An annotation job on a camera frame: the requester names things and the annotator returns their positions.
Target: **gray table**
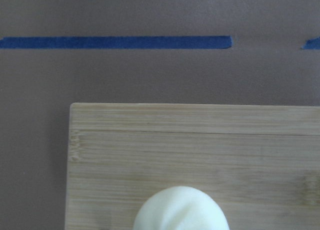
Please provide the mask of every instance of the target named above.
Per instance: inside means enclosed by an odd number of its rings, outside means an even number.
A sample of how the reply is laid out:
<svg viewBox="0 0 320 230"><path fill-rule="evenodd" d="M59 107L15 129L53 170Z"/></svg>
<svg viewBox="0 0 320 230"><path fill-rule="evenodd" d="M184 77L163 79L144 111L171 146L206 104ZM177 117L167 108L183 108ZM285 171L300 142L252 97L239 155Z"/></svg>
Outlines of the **gray table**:
<svg viewBox="0 0 320 230"><path fill-rule="evenodd" d="M0 36L232 35L225 50L0 50L0 229L64 228L73 102L320 105L320 0L0 0Z"/></svg>

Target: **white object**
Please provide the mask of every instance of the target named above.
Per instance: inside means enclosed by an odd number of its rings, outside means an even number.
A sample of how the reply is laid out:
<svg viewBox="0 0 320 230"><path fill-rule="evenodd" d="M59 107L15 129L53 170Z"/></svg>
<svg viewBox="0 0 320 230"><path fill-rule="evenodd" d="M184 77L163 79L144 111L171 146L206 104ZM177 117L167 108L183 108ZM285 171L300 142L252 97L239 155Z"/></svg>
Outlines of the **white object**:
<svg viewBox="0 0 320 230"><path fill-rule="evenodd" d="M191 187L162 190L139 210L133 230L229 230L221 208Z"/></svg>

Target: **blue tape strip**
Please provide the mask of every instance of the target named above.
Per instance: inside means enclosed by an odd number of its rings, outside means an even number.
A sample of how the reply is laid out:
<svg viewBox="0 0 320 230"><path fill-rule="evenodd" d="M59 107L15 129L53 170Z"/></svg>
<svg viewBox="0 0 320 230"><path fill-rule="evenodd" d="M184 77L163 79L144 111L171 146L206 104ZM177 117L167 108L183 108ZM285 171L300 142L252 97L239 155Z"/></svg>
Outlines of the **blue tape strip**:
<svg viewBox="0 0 320 230"><path fill-rule="evenodd" d="M302 49L320 49L320 37L308 39Z"/></svg>
<svg viewBox="0 0 320 230"><path fill-rule="evenodd" d="M5 37L5 49L225 49L231 36Z"/></svg>

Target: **cutting board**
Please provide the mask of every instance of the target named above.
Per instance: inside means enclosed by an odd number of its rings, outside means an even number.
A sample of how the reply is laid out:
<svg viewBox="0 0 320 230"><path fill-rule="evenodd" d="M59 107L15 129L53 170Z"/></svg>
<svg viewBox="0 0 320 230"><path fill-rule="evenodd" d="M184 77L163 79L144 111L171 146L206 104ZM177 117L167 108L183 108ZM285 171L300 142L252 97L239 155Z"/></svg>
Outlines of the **cutting board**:
<svg viewBox="0 0 320 230"><path fill-rule="evenodd" d="M67 230L130 230L171 186L209 194L232 230L320 229L320 108L75 103Z"/></svg>

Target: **white ball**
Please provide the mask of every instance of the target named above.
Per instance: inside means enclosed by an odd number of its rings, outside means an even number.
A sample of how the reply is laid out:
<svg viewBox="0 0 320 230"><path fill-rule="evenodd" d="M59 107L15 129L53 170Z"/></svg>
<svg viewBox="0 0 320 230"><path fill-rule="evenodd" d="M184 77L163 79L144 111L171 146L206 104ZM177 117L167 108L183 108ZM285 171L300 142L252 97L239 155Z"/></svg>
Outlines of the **white ball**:
<svg viewBox="0 0 320 230"><path fill-rule="evenodd" d="M218 206L204 192L191 187L162 190L139 210L133 230L229 230Z"/></svg>

